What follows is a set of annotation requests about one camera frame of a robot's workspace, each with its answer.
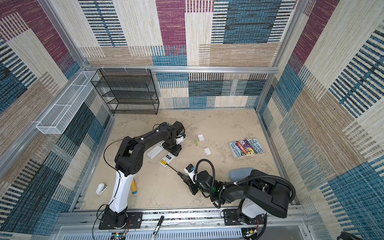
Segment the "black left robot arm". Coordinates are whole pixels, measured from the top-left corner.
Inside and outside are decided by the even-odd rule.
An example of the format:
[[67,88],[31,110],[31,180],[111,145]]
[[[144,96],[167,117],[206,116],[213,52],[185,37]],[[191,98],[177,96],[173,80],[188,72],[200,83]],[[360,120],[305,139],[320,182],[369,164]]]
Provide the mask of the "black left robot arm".
[[112,197],[103,216],[118,228],[127,221],[128,195],[135,175],[143,166],[144,153],[163,141],[163,149],[176,157],[182,150],[180,145],[185,137],[185,128],[176,121],[161,123],[157,128],[138,137],[125,137],[115,157],[116,182]]

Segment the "white battery cover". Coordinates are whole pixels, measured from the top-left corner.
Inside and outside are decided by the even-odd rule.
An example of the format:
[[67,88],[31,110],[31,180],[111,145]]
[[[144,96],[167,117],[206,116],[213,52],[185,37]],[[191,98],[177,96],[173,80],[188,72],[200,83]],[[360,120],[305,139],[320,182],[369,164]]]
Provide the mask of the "white battery cover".
[[211,150],[210,150],[209,148],[204,149],[204,151],[205,151],[205,154],[206,154],[207,156],[209,156],[209,155],[212,154],[212,153],[211,153]]
[[198,139],[200,142],[203,142],[205,140],[203,134],[198,135]]

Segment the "red white remote control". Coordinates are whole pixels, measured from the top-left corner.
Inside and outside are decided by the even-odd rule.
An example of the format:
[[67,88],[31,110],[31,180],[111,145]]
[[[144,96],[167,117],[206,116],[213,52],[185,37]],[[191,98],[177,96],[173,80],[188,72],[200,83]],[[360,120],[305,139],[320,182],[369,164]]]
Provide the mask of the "red white remote control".
[[171,154],[171,153],[168,153],[166,154],[161,160],[160,160],[160,164],[163,166],[163,167],[166,167],[168,166],[176,157]]

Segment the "black yellow screwdriver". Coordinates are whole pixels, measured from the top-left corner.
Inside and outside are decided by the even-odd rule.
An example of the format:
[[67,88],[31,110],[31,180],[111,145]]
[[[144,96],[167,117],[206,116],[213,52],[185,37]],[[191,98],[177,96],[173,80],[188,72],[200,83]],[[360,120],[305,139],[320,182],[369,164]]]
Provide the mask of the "black yellow screwdriver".
[[187,176],[187,175],[181,173],[180,171],[177,171],[176,169],[174,169],[173,167],[171,167],[169,164],[167,164],[167,166],[170,167],[174,172],[176,172],[177,175],[178,175],[184,182],[186,182],[186,183],[191,182],[191,179],[190,179],[189,176]]

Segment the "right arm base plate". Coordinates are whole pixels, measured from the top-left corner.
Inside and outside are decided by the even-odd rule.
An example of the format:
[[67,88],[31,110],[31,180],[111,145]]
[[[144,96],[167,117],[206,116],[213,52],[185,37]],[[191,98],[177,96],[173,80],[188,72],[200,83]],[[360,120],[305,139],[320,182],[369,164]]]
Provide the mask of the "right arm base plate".
[[241,213],[240,209],[224,209],[221,211],[221,217],[224,219],[225,226],[263,225],[266,214],[259,214],[254,218],[249,218]]

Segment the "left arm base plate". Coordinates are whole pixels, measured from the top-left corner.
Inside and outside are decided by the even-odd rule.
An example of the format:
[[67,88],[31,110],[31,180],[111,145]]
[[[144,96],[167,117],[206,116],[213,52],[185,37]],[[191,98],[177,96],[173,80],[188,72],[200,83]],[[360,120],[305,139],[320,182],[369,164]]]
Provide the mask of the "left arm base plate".
[[103,213],[99,230],[139,229],[142,224],[143,212],[126,212],[121,214]]

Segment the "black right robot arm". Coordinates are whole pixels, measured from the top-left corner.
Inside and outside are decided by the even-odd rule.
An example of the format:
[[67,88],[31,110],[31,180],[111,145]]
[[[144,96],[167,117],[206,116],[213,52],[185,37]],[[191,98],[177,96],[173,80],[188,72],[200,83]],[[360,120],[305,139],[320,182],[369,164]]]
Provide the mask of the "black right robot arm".
[[212,174],[199,172],[198,167],[192,164],[184,168],[184,175],[179,173],[193,195],[201,192],[217,209],[241,200],[237,215],[242,222],[265,213],[279,218],[287,217],[288,206],[296,197],[296,189],[288,180],[252,169],[243,179],[221,182],[216,180],[213,163],[202,159],[197,165],[203,162],[211,166]]

